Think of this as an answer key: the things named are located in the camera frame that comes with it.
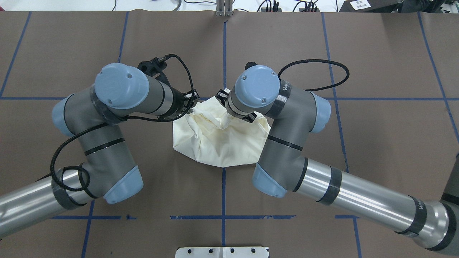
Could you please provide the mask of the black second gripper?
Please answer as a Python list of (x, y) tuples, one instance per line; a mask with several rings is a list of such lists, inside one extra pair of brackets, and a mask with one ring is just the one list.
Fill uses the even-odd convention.
[[(167, 67), (166, 60), (170, 58), (176, 58), (188, 75), (191, 90), (187, 93), (179, 92), (173, 88), (164, 73), (164, 69)], [(162, 87), (162, 102), (156, 110), (151, 112), (156, 116), (156, 120), (178, 120), (193, 112), (193, 108), (198, 103), (200, 96), (194, 88), (188, 67), (179, 56), (154, 57), (149, 61), (140, 62), (137, 69), (159, 82)]]

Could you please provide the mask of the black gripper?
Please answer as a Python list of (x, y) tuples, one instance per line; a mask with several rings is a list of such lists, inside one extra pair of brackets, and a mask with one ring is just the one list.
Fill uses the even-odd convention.
[(238, 119), (253, 123), (257, 117), (254, 112), (248, 112), (249, 108), (257, 107), (257, 87), (254, 79), (248, 79), (245, 73), (239, 75), (232, 90), (219, 90), (215, 98), (229, 114)]

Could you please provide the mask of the second grey blue robot arm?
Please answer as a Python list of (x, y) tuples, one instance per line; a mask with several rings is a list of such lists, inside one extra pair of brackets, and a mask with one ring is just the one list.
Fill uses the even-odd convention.
[(138, 67), (104, 66), (92, 86), (54, 106), (54, 126), (68, 139), (53, 154), (48, 175), (1, 196), (1, 238), (100, 197), (116, 204), (137, 194), (144, 183), (119, 125), (172, 122), (191, 113), (198, 99), (177, 54)]

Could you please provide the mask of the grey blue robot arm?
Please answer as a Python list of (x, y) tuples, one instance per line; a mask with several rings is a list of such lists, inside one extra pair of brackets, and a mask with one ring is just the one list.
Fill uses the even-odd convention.
[(435, 253), (458, 256), (458, 160), (438, 201), (412, 195), (347, 173), (303, 155), (310, 134), (331, 117), (328, 100), (281, 78), (280, 72), (248, 62), (232, 89), (216, 99), (231, 116), (252, 123), (257, 113), (273, 119), (251, 179), (256, 189), (283, 198), (295, 192), (411, 238)]

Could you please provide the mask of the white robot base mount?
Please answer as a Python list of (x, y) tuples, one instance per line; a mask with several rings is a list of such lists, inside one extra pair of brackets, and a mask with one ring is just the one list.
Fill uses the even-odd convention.
[(269, 258), (269, 247), (188, 247), (179, 248), (176, 258)]

